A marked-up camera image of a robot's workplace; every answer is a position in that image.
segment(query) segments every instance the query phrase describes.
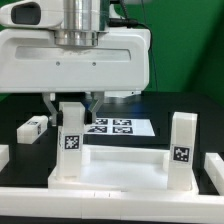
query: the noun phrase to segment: white block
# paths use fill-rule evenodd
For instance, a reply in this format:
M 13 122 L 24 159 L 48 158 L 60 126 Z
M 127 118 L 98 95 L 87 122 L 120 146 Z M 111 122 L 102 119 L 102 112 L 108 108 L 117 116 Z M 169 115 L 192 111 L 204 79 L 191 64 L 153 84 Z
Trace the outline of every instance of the white block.
M 46 116 L 34 116 L 17 129 L 17 142 L 21 144 L 33 144 L 46 130 L 48 118 Z
M 9 162 L 9 146 L 0 145 L 0 172 Z
M 82 198 L 83 219 L 121 218 L 121 192 L 86 191 Z
M 0 199 L 1 216 L 77 219 L 82 217 L 81 191 L 0 188 Z
M 58 128 L 56 179 L 78 181 L 82 165 L 85 107 L 81 103 L 59 105 L 63 126 Z
M 192 189 L 192 165 L 197 114 L 178 113 L 173 116 L 168 189 Z
M 220 195 L 224 196 L 224 162 L 217 153 L 206 153 L 204 168 Z
M 122 192 L 121 220 L 150 223 L 224 223 L 224 197 L 188 192 Z

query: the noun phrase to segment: cable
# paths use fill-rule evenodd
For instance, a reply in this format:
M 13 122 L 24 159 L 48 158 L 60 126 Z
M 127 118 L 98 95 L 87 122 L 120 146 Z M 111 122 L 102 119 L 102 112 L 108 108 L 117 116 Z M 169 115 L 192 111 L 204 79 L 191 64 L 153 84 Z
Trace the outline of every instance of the cable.
M 129 18 L 128 10 L 127 10 L 127 7 L 126 7 L 126 4 L 125 4 L 124 0 L 120 0 L 120 5 L 121 5 L 121 8 L 124 12 L 124 18 L 128 19 Z
M 144 23 L 147 24 L 147 18 L 146 18 L 146 10 L 145 10 L 144 0 L 141 0 L 141 5 L 142 5 L 143 16 L 144 16 Z
M 153 69 L 154 69 L 154 77 L 155 77 L 155 83 L 156 83 L 156 92 L 159 92 L 157 68 L 156 68 L 156 62 L 155 62 L 155 57 L 154 57 L 154 53 L 153 53 L 153 46 L 151 46 L 151 48 L 150 48 L 150 53 L 151 53 L 151 56 L 152 56 L 152 65 L 153 65 Z
M 110 4 L 120 4 L 120 0 L 110 0 Z
M 136 19 L 118 19 L 118 18 L 110 18 L 109 19 L 109 27 L 137 27 L 139 25 L 138 20 Z
M 145 23 L 138 23 L 138 26 L 141 26 L 150 31 L 150 28 Z

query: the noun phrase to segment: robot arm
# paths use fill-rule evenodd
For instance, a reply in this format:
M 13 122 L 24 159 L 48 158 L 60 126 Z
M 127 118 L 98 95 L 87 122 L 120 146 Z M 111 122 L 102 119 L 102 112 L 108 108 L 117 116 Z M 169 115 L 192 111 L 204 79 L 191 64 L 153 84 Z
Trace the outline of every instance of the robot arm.
M 0 23 L 23 29 L 0 33 L 0 92 L 143 90 L 150 32 L 108 28 L 109 6 L 109 0 L 26 0 L 2 7 Z M 95 95 L 94 113 L 102 103 Z

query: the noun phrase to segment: small white block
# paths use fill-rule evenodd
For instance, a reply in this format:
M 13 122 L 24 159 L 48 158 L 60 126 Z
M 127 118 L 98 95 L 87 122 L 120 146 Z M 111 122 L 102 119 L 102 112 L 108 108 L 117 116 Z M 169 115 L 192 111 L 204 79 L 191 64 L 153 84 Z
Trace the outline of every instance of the small white block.
M 17 142 L 21 144 L 33 144 L 46 130 L 48 118 L 46 116 L 34 116 L 17 129 Z
M 178 113 L 173 116 L 168 189 L 190 191 L 197 114 Z
M 9 146 L 0 145 L 0 172 L 9 162 Z
M 51 93 L 50 94 L 50 101 L 55 101 L 55 99 L 56 99 L 55 93 Z
M 58 128 L 56 179 L 79 180 L 82 165 L 82 145 L 85 107 L 81 103 L 60 102 L 63 127 Z
M 224 162 L 217 153 L 206 153 L 204 168 L 220 195 L 224 196 Z

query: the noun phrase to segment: white plastic part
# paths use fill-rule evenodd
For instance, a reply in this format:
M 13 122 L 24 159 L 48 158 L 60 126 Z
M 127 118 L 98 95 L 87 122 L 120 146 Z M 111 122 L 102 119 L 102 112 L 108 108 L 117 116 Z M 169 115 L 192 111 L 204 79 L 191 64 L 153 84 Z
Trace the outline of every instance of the white plastic part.
M 38 25 L 20 25 L 26 28 L 55 28 L 63 22 L 63 0 L 26 0 L 8 4 L 0 9 L 0 24 L 8 27 L 18 27 L 12 22 L 12 9 L 21 4 L 37 3 L 41 9 L 41 21 Z
M 0 188 L 0 198 L 4 216 L 224 223 L 223 196 L 188 192 Z
M 176 112 L 173 116 L 168 189 L 189 191 L 192 188 L 192 165 L 197 114 Z
M 141 91 L 117 91 L 117 92 L 105 92 L 105 97 L 112 97 L 112 98 L 126 98 L 133 95 L 141 95 Z
M 60 103 L 63 126 L 58 128 L 57 180 L 78 181 L 82 164 L 85 108 L 81 103 Z
M 55 93 L 51 93 L 50 94 L 50 101 L 55 101 L 56 99 L 56 94 Z
M 141 91 L 149 83 L 147 30 L 110 29 L 95 48 L 54 42 L 51 31 L 0 32 L 0 92 Z
M 17 129 L 17 142 L 21 144 L 33 144 L 46 130 L 48 118 L 46 116 L 34 116 Z
M 167 150 L 83 145 L 79 180 L 58 179 L 56 167 L 48 179 L 48 187 L 70 190 L 167 191 L 168 172 L 163 170 L 166 154 Z M 193 175 L 191 182 L 193 187 L 189 194 L 197 194 L 198 187 Z
M 118 18 L 120 19 L 121 16 L 119 14 L 116 13 L 114 5 L 110 5 L 110 18 Z
M 163 157 L 163 170 L 168 173 L 169 172 L 169 162 L 170 162 L 170 153 L 164 154 Z
M 0 145 L 0 172 L 9 162 L 9 146 Z
M 204 168 L 219 194 L 224 196 L 224 162 L 219 154 L 206 153 Z

